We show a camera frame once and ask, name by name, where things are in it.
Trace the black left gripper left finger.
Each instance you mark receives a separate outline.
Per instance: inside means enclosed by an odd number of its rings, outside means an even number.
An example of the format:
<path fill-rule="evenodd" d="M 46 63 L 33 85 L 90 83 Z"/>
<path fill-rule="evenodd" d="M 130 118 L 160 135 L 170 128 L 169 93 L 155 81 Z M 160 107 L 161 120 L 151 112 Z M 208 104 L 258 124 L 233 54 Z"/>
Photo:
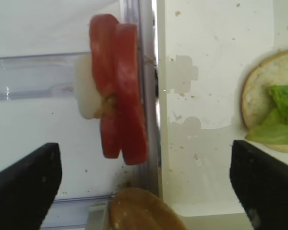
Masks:
<path fill-rule="evenodd" d="M 60 148 L 47 143 L 0 172 L 0 230 L 38 230 L 62 180 Z"/>

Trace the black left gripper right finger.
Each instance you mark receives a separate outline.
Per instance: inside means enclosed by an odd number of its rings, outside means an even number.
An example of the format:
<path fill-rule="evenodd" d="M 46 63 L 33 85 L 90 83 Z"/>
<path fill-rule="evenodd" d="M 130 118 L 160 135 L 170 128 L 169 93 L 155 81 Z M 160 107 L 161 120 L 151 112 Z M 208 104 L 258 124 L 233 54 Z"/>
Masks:
<path fill-rule="evenodd" d="M 229 178 L 253 229 L 288 230 L 287 164 L 235 140 Z"/>

